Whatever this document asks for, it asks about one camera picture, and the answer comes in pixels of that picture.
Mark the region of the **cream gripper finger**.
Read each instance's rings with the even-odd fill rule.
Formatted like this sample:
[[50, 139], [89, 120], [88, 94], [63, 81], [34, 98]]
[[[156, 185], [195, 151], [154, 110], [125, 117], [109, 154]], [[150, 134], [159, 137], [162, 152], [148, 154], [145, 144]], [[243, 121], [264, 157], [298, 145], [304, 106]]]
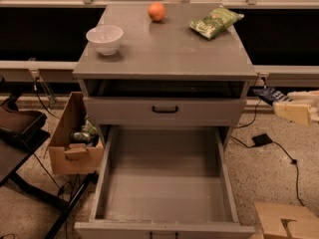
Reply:
[[277, 116], [299, 124], [310, 125], [319, 122], [318, 110], [309, 104], [281, 102], [274, 103], [273, 108]]
[[292, 101], [310, 101], [317, 104], [319, 102], [319, 91], [290, 92], [287, 97]]

